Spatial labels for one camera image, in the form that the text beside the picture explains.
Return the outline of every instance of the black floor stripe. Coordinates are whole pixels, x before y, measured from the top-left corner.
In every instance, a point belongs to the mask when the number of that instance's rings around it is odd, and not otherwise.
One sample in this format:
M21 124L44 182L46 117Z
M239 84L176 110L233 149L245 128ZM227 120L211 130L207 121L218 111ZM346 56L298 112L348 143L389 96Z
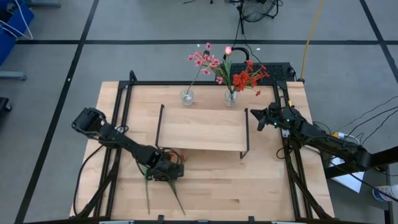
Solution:
M368 18L369 23L371 24L373 32L377 37L377 40L380 42L381 49L384 53L384 56L387 59L387 62L388 62L388 65L390 66L392 74L394 74L394 77L396 78L396 81L398 82L398 68L397 68L397 65L396 65L394 59L391 56L391 53L386 45L386 42L384 41L384 39L380 33L380 30L377 27L376 22L374 21L371 11L369 10L368 5L366 4L365 0L359 0L359 1L362 5L363 10L365 11L365 15Z
M78 43L78 47L76 49L75 56L73 57L72 64L70 65L68 75L65 79L65 84L63 85L60 98L58 100L53 117L51 119L49 130L47 131L47 134L45 136L44 143L43 143L42 149L39 154L39 158L37 159L37 162L34 167L32 176L30 177L30 181L27 186L24 198L22 199L22 203L19 207L19 211L18 211L16 220L15 220L15 223L23 223L24 222L27 210L29 208L30 201L32 200L32 196L33 196L34 190L37 185L37 181L39 180L40 173L41 173L43 165L44 165L45 158L47 157L47 153L50 148L51 140L53 138L55 128L57 127L57 123L60 118L61 111L62 111L63 105L65 103L65 99L67 97L68 90L69 90L70 84L72 82L73 75L75 73L77 64L79 62L81 51L84 46L84 40L87 38L87 34L90 29L90 25L93 22L93 18L94 18L94 14L95 14L95 11L96 11L96 8L98 5L98 1L99 0L94 0L93 5L91 6L91 10L90 10L90 13L88 15L88 18L87 18L87 21L85 24L85 28L83 29L83 33L80 37L80 41Z
M172 44L233 44L234 40L85 40L98 45L172 45ZM79 44L79 40L19 40L17 44ZM306 40L237 40L237 44L305 45ZM378 40L311 40L310 45L376 45ZM398 40L386 44L398 45Z

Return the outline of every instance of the blue bin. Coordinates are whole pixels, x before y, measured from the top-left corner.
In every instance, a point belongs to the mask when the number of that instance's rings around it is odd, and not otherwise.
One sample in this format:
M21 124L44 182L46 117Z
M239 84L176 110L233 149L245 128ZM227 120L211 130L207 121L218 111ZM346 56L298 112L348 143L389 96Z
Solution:
M9 2L15 3L15 0L0 0L0 9L7 9L7 4ZM18 3L21 6L21 11L24 15L25 21L29 25L34 17L33 12L29 10L24 0L18 0ZM26 30L26 26L24 21L22 20L21 12L19 11L19 9L15 10L14 15L12 15L12 17L8 21L8 24L13 28L17 29L21 33L24 33ZM22 36L20 35L20 33L14 31L10 27L7 27L4 24L2 24L2 26L11 31L17 37ZM5 61L7 56L10 54L12 48L15 46L15 41L16 40L14 36L8 34L7 31L3 30L0 27L0 65L3 63L3 61Z

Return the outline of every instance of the wooden table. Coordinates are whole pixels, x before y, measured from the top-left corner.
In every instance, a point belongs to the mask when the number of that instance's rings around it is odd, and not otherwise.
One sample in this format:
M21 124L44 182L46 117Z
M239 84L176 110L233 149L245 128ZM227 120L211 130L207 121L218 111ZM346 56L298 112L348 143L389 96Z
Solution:
M288 91L292 103L311 122L303 84L292 82ZM104 82L99 93L97 108L111 121L118 82ZM127 125L127 136L140 144L155 144L160 105L166 108L196 108L206 110L263 109L274 100L273 87L258 86L261 95L245 90L238 94L236 105L224 103L225 86L194 86L195 101L189 107L182 105L180 91L185 86L133 86ZM121 106L118 121L121 120ZM185 210L184 215L165 182L149 182L150 214L147 211L145 183L129 152L123 151L114 198L112 219L156 220L294 220L285 161L275 154L282 147L280 131L266 126L256 130L257 120L250 114L250 151L244 159L236 152L184 150L185 175L177 181L177 193ZM98 143L89 140L85 158ZM81 175L77 198L80 211L98 188L105 150L90 159ZM330 215L333 214L328 186L320 156L301 150L303 167L309 191ZM300 211L305 216L302 194L297 188ZM101 214L108 199L104 194Z

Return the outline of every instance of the floor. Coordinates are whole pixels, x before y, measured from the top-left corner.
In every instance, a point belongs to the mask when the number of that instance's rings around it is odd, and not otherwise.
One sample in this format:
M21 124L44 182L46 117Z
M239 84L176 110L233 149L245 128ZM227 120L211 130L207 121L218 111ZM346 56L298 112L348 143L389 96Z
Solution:
M3 223L16 219L42 148L48 154L25 222L68 217L86 144L70 123L82 108L95 106L101 82L125 80L130 70L139 80L191 80L195 67L186 59L197 44L214 43L213 51L220 57L223 47L233 43L236 5L221 0L212 5L207 0L183 2L64 0L61 8L33 9L30 29L35 41L20 41L0 67L28 76L24 82L0 80L0 96L10 98L13 106L0 125ZM300 73L319 2L285 0L274 20L245 23L254 54L262 62L290 62ZM336 130L398 95L397 7L395 0L325 1L313 34L313 40L320 41L309 46L305 70L313 120ZM240 33L238 40L244 40ZM234 59L243 60L238 55ZM354 133L370 134L386 116ZM398 145L397 122L392 116L364 146L378 152ZM391 166L391 174L398 174L398 166ZM396 177L391 181L398 184ZM329 188L336 217L384 223L382 210L350 200L332 180ZM398 208L393 206L398 220Z

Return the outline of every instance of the yellow cable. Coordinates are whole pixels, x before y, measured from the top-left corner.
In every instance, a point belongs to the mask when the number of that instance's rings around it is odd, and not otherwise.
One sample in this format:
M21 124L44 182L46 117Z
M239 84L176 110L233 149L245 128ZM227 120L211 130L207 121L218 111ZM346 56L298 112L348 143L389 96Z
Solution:
M303 79L303 76L304 76L304 71L305 71L305 59L307 58L307 49L308 49L308 45L310 44L311 37L312 37L312 33L313 33L313 31L315 30L315 26L317 25L319 15L321 14L322 6L323 6L323 0L321 0L321 3L319 4L319 8L318 8L317 15L315 16L315 19L314 19L313 24L312 24L312 28L311 28L311 32L310 32L310 37L308 38L307 43L305 44L304 58L303 58L303 65L302 65L302 68L301 68L301 76L300 76L300 79Z

